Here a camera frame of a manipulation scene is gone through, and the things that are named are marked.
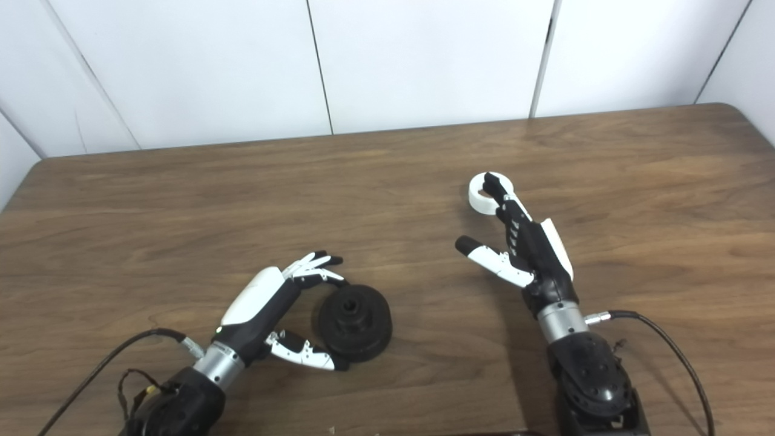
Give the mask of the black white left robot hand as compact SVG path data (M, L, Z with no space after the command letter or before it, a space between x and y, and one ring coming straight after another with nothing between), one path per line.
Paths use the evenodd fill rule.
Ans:
M342 262L339 256L315 251L285 269L264 268L230 304L213 342L230 349L246 368L273 354L287 362L315 369L347 371L349 362L343 358L287 329L275 331L303 290L321 284L335 285L339 289L347 285L343 276L329 270L329 266Z

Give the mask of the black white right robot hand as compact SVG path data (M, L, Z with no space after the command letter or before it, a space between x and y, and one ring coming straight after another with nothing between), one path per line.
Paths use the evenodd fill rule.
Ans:
M506 250L497 251L472 237L460 236L463 256L521 289L534 318L554 304L578 303L573 270L550 219L535 221L502 174L482 172L469 182L469 204L479 214L496 216L506 227Z

